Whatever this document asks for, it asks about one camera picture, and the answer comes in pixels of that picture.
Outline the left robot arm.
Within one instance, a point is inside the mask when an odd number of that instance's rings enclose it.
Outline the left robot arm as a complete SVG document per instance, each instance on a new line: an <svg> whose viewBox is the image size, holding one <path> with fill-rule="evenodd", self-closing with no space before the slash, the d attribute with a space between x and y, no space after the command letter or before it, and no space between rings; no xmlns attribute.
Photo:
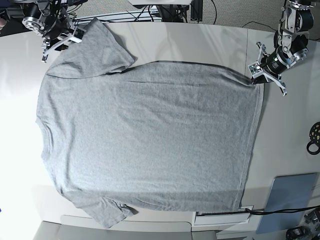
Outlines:
<svg viewBox="0 0 320 240"><path fill-rule="evenodd" d="M308 53L309 30L314 26L311 8L316 0L286 0L282 7L282 17L274 33L274 51L268 54L261 42L258 58L248 65L253 85L275 83L282 95L287 95L287 86L282 81L282 73L306 58Z"/></svg>

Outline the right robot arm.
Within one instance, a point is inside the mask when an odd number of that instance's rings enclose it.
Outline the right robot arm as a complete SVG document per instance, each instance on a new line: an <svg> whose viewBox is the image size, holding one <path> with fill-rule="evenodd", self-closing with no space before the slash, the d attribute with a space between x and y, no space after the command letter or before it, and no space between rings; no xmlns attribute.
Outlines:
<svg viewBox="0 0 320 240"><path fill-rule="evenodd" d="M75 26L75 11L84 0L2 0L0 18L18 21L42 38L42 62L53 51L68 49L68 42L80 43L85 29Z"/></svg>

